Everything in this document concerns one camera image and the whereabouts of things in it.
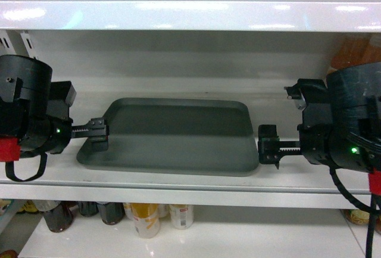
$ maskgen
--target white container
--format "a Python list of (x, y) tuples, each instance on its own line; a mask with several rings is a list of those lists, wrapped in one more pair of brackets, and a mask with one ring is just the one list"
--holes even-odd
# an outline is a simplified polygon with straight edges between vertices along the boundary
[(170, 204), (171, 223), (177, 229), (187, 229), (193, 224), (193, 205)]

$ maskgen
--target robotic arm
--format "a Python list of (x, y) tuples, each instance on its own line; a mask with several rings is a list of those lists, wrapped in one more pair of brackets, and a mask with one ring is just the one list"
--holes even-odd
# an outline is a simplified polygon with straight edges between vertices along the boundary
[[(69, 108), (76, 91), (71, 82), (51, 82), (52, 69), (27, 57), (0, 57), (0, 161), (6, 162), (7, 177), (33, 181), (45, 171), (47, 155), (60, 154), (71, 138), (89, 137), (95, 151), (108, 148), (108, 126), (104, 118), (72, 126)], [(40, 156), (37, 174), (26, 180), (14, 173), (14, 161)]]
[[(303, 155), (311, 164), (328, 166), (340, 193), (371, 214), (366, 255), (371, 257), (374, 224), (381, 214), (381, 63), (331, 73), (327, 86), (322, 80), (299, 79), (285, 89), (302, 110), (299, 141), (280, 141), (276, 125), (259, 126), (260, 163), (279, 168), (282, 157)], [(368, 173), (371, 206), (345, 189), (336, 174), (341, 168)]]

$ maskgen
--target green indicator light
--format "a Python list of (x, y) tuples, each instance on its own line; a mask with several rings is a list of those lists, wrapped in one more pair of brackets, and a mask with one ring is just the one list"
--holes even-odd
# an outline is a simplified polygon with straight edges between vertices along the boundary
[(360, 150), (358, 148), (351, 148), (353, 154), (360, 154)]

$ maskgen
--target plastic tray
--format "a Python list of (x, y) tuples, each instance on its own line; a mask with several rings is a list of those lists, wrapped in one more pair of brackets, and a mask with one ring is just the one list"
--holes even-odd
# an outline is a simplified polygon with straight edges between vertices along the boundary
[(94, 153), (87, 140), (77, 154), (90, 169), (245, 176), (258, 166), (241, 102), (122, 98), (104, 116), (108, 151)]

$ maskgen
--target red strap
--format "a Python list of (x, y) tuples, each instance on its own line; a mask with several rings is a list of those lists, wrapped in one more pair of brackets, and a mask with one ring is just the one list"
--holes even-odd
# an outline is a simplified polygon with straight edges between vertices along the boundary
[(381, 172), (374, 170), (373, 173), (368, 174), (369, 177), (369, 190), (372, 194), (381, 195)]
[(0, 138), (0, 161), (18, 161), (20, 150), (17, 138)]

